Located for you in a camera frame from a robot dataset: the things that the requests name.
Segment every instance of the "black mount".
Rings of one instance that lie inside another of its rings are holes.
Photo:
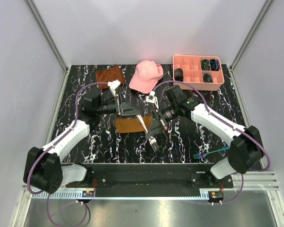
[[[191,111],[202,103],[196,97],[187,97],[179,85],[169,87],[164,91],[170,101],[170,105],[164,109],[152,110],[152,122],[146,137],[154,136],[158,133],[166,131],[167,122],[178,116],[183,116],[191,120]]]
[[[231,175],[225,176],[222,179],[215,178],[210,169],[204,172],[195,172],[190,175],[190,183],[193,188],[221,188],[221,184],[225,184],[227,188],[232,188]]]
[[[43,149],[31,148],[27,154],[23,181],[27,183],[27,177],[34,162],[43,153]],[[54,193],[62,183],[63,175],[61,162],[57,154],[46,153],[33,171],[30,184],[47,193]]]
[[[87,119],[89,118],[89,121],[96,120],[97,122],[100,121],[99,116],[102,114],[118,114],[121,117],[126,117],[141,113],[140,110],[123,98],[121,92],[118,92],[115,97],[102,101],[100,90],[96,87],[92,87],[91,90],[85,94],[80,109],[82,110],[81,118],[85,116]]]
[[[246,134],[263,146],[259,130],[250,126],[245,129]],[[234,137],[230,145],[228,161],[231,167],[240,174],[246,173],[264,154],[250,139],[244,135]]]

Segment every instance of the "blue fork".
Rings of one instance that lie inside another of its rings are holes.
[[[195,154],[195,155],[193,155],[193,157],[194,157],[194,159],[199,159],[199,158],[205,157],[208,154],[215,153],[215,152],[222,151],[222,150],[228,150],[228,149],[229,149],[229,147],[224,147],[224,148],[219,149],[219,150],[208,152],[207,154]]]

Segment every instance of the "white logo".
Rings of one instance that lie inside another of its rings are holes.
[[[140,76],[146,77],[146,71],[145,71],[145,70],[142,70],[142,73],[140,74]]]

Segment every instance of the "cap brim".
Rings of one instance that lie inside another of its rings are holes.
[[[137,77],[133,76],[131,82],[129,83],[129,88],[136,90],[136,91],[140,91],[141,93],[144,94],[149,94],[153,88],[156,86],[157,81],[155,82],[144,82],[139,80]]]

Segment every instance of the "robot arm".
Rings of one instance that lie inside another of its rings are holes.
[[[83,164],[62,166],[61,161],[79,141],[87,137],[99,124],[101,114],[118,114],[119,116],[139,115],[140,111],[125,101],[119,91],[118,80],[108,84],[113,97],[102,102],[100,91],[96,87],[84,96],[80,106],[78,120],[73,121],[57,138],[42,148],[33,147],[27,154],[23,181],[27,183],[28,173],[37,158],[51,148],[35,167],[31,185],[47,193],[54,193],[61,185],[70,182],[90,183],[87,169]]]
[[[153,122],[147,137],[154,136],[166,130],[167,122],[178,116],[184,116],[191,121],[205,126],[223,139],[230,147],[229,156],[212,166],[208,173],[213,176],[214,180],[222,179],[235,172],[244,174],[263,157],[262,151],[252,141],[235,131],[235,129],[244,131],[262,145],[260,133],[254,126],[245,128],[242,125],[231,122],[210,108],[208,112],[200,99],[195,97],[188,98],[178,85],[166,89],[165,94],[171,104],[162,110],[152,111]],[[152,102],[155,99],[150,96],[147,100]],[[211,113],[214,113],[214,115],[229,125],[232,125],[232,128],[218,120]]]

